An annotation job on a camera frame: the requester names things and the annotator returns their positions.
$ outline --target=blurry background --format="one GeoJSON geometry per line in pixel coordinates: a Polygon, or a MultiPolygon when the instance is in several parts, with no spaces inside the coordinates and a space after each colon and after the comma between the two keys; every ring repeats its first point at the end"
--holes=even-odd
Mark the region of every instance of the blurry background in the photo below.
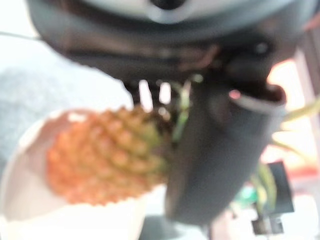
{"type": "MultiPolygon", "coordinates": [[[[23,132],[48,113],[66,108],[102,110],[107,103],[115,109],[131,105],[120,81],[59,56],[38,38],[24,0],[0,1],[0,173],[23,132]]],[[[288,110],[312,102],[320,93],[316,39],[320,43],[316,31],[306,34],[295,56],[275,66],[269,76],[270,83],[285,89],[288,110]]],[[[285,128],[290,132],[277,138],[307,159],[270,146],[262,160],[284,161],[289,176],[295,213],[283,216],[285,231],[314,236],[320,229],[319,117],[305,117],[285,128]]],[[[236,220],[223,214],[214,223],[214,239],[250,239],[250,219],[246,211],[236,220]]]]}

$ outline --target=green object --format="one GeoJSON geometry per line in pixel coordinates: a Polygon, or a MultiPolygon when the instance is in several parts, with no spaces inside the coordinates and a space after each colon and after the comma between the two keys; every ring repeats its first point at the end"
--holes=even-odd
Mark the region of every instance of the green object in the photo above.
{"type": "Polygon", "coordinates": [[[320,112],[320,95],[318,95],[313,103],[310,103],[304,107],[293,110],[289,112],[285,118],[284,122],[290,122],[305,116],[312,114],[317,114],[320,112]]]}
{"type": "Polygon", "coordinates": [[[234,198],[234,203],[236,203],[242,209],[247,208],[257,201],[258,194],[253,186],[244,186],[234,198]]]}

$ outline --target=pineapple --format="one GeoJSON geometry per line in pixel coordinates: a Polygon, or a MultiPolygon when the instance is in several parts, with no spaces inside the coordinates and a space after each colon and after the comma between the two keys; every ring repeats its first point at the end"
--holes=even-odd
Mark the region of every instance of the pineapple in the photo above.
{"type": "Polygon", "coordinates": [[[91,115],[61,132],[47,152],[47,182],[71,204],[105,205],[165,183],[168,135],[140,106],[91,115]]]}

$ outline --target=white surface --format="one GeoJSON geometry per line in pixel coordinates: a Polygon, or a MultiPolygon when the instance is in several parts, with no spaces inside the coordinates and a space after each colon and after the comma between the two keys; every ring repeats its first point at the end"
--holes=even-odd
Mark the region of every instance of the white surface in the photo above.
{"type": "Polygon", "coordinates": [[[145,216],[145,196],[93,207],[69,205],[48,188],[46,149],[55,135],[70,124],[69,114],[55,117],[38,122],[26,132],[4,172],[0,191],[1,239],[137,240],[145,216]]]}

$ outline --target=black plastic part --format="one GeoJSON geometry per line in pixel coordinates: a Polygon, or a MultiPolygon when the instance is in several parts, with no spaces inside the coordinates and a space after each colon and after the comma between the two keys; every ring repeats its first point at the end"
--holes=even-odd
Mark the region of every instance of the black plastic part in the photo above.
{"type": "Polygon", "coordinates": [[[174,10],[185,3],[186,0],[150,0],[155,6],[163,10],[174,10]]]}
{"type": "Polygon", "coordinates": [[[256,169],[282,122],[286,97],[278,86],[260,96],[249,94],[208,79],[193,86],[193,106],[167,188],[171,219],[200,226],[211,222],[256,169]]]}
{"type": "Polygon", "coordinates": [[[318,0],[247,1],[175,24],[128,19],[78,0],[27,2],[36,29],[56,51],[122,81],[150,82],[183,81],[202,72],[210,61],[199,63],[213,46],[254,49],[267,43],[273,63],[282,61],[294,53],[318,0]]]}

